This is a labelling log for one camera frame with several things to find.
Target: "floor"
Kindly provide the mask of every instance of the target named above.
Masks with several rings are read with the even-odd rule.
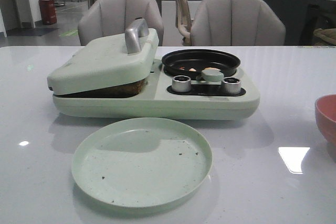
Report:
[[[37,28],[58,28],[43,36],[7,36],[0,39],[0,47],[6,46],[80,46],[77,25],[85,11],[86,0],[72,2],[67,0],[65,6],[56,7],[57,22],[41,25]]]

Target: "sandwich maker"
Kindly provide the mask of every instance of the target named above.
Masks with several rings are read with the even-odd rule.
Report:
[[[71,116],[123,119],[239,120],[256,111],[259,91],[237,57],[187,49],[160,60],[154,58],[158,44],[144,19],[124,34],[92,40],[48,76],[56,108]],[[234,66],[222,68],[225,60]]]

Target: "red bowl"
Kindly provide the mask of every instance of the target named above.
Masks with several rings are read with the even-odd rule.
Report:
[[[315,118],[324,138],[336,146],[336,94],[326,95],[316,100]]]

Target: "glossy table surface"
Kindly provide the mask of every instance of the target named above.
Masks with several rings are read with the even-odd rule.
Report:
[[[0,48],[0,223],[335,223],[336,147],[314,102],[336,93],[336,48],[213,48],[241,59],[259,108],[241,121],[183,120],[209,141],[212,170],[190,200],[150,216],[101,208],[72,178],[78,145],[118,121],[54,107],[46,78],[79,48]]]

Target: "frying pan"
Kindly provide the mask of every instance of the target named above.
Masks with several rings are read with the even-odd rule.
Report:
[[[174,51],[162,57],[165,71],[173,76],[189,76],[192,80],[199,80],[203,69],[218,68],[225,77],[232,76],[240,60],[227,52],[209,49],[185,49]]]

